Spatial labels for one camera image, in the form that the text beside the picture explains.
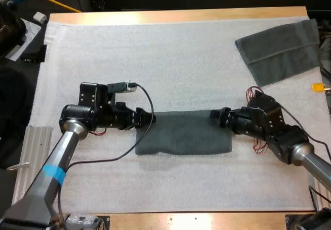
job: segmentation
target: white towel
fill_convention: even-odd
[[[66,104],[78,103],[81,82],[131,80],[150,94],[156,112],[239,108],[254,79],[234,41],[282,24],[279,18],[133,26],[70,26],[48,23],[46,61],[40,66],[30,124],[52,126]],[[325,95],[313,93],[318,68],[264,87],[315,138],[331,143]],[[121,94],[130,108],[149,110],[144,94]],[[285,116],[288,124],[294,121]],[[117,157],[136,132],[109,130],[79,143],[72,161]],[[253,139],[233,138],[233,151],[214,156],[136,156],[102,164],[77,165],[62,190],[64,212],[113,213],[214,210],[309,210],[308,176],[303,167],[259,156]],[[324,156],[321,145],[315,145]]]

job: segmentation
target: wooden board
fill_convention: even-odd
[[[111,230],[285,230],[286,214],[309,212],[119,213]]]
[[[133,25],[302,17],[306,15],[305,7],[273,7],[59,13],[51,14],[50,21],[79,25]],[[285,229],[285,215],[298,213],[307,212],[121,213],[104,215],[109,215],[111,218],[111,230],[283,230]]]
[[[306,7],[202,9],[51,14],[50,21],[79,25],[134,25],[212,20],[302,17]]]

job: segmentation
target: gray towel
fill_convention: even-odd
[[[235,43],[258,86],[276,83],[320,64],[316,20],[270,28]]]
[[[220,128],[209,114],[210,110],[156,113],[156,123],[136,147],[136,154],[211,155],[231,152],[231,131]],[[136,139],[144,132],[145,128],[137,129]]]

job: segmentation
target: black cable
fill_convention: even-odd
[[[145,90],[145,88],[143,86],[141,86],[140,84],[136,84],[136,83],[131,83],[129,84],[131,86],[134,86],[134,87],[139,87],[141,88],[144,93],[146,94],[146,97],[148,98],[149,100],[149,103],[151,104],[151,121],[146,129],[146,131],[143,133],[143,135],[136,141],[136,143],[129,149],[127,150],[124,154],[118,156],[117,158],[114,158],[114,159],[100,159],[100,160],[85,160],[85,161],[77,161],[77,162],[74,162],[72,164],[70,164],[68,166],[68,168],[65,170],[65,172],[68,172],[68,170],[73,167],[74,165],[77,165],[77,164],[92,164],[92,163],[104,163],[104,162],[113,162],[113,161],[117,161],[123,157],[125,157],[126,155],[128,155],[143,139],[144,137],[146,136],[147,132],[149,131],[149,129],[151,128],[152,126],[152,123],[153,123],[153,118],[154,118],[154,106],[153,106],[153,102],[151,100],[151,97],[149,96],[148,92]],[[58,190],[58,194],[57,194],[57,205],[58,205],[58,213],[60,214],[60,218],[61,219],[64,219],[63,217],[63,213],[62,213],[62,208],[61,208],[61,186],[59,187],[59,190]]]
[[[309,133],[307,133],[307,131],[304,129],[304,127],[301,125],[301,123],[287,110],[287,109],[285,109],[282,105],[281,105],[281,108],[289,115],[289,116],[291,116],[292,118],[293,118],[293,120],[295,120],[295,122],[299,125],[299,127],[305,132],[305,134],[312,140],[312,141],[315,141],[316,143],[320,143],[320,144],[322,144],[322,145],[324,145],[325,146],[325,149],[326,149],[326,152],[327,152],[327,155],[328,155],[328,157],[329,157],[329,159],[330,159],[330,161],[331,161],[331,154],[330,154],[330,150],[329,150],[329,147],[328,147],[328,145],[325,143],[325,142],[323,142],[323,141],[319,141],[319,140],[316,140],[316,139],[314,139],[312,136],[310,136],[310,134]]]
[[[58,188],[58,193],[57,193],[57,204],[58,204],[58,213],[60,215],[60,222],[64,222],[64,217],[63,217],[63,213],[62,213],[62,207],[61,207],[61,188],[62,186],[60,186]]]
[[[80,0],[77,0],[77,2],[78,2],[78,5],[79,5],[79,9],[80,9],[80,11],[83,12],[83,8],[82,8],[82,5],[81,5],[81,1],[80,1]]]
[[[309,188],[310,197],[311,197],[311,200],[312,200],[312,203],[313,203],[313,206],[314,206],[314,209],[315,209],[316,212],[318,212],[318,210],[317,210],[316,202],[315,202],[314,197],[312,195],[312,191],[315,192],[315,194],[319,195],[321,198],[323,198],[324,200],[326,200],[328,203],[331,204],[331,200],[326,198],[324,195],[322,195],[320,192],[318,192],[312,186],[309,186],[308,188]]]

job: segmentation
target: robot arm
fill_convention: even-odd
[[[115,94],[135,91],[134,83],[109,85],[82,83],[78,105],[63,108],[59,120],[63,133],[24,197],[12,205],[0,221],[0,229],[45,229],[58,222],[53,203],[79,140],[96,128],[144,127],[156,117],[141,108],[133,111]]]
[[[306,132],[284,122],[281,105],[262,92],[255,91],[247,107],[213,110],[210,117],[223,128],[267,142],[283,163],[302,165],[331,192],[331,165],[314,153]]]

